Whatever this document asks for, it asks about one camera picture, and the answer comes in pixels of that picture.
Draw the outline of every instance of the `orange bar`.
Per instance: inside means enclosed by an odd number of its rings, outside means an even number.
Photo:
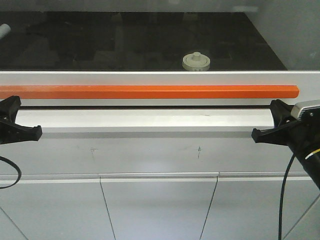
[[[291,99],[295,85],[3,85],[0,98],[22,99]]]

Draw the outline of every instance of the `white panel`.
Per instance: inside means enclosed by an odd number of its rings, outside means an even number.
[[[26,240],[17,227],[8,219],[0,209],[1,240]]]
[[[306,214],[294,226],[285,240],[319,240],[320,236],[320,197],[313,203]]]
[[[113,240],[99,183],[18,184],[3,209],[31,240]]]
[[[249,132],[248,137],[158,134],[162,136],[151,132],[148,137],[137,133],[115,138],[99,134],[96,138],[43,138],[0,149],[23,174],[283,172],[292,155],[285,146],[254,143]],[[5,169],[8,172],[1,170],[1,174],[15,174]],[[303,168],[295,161],[292,170]]]
[[[202,240],[276,240],[281,181],[219,181]],[[311,180],[288,180],[283,237],[319,195]]]
[[[198,240],[216,183],[103,183],[117,240]]]

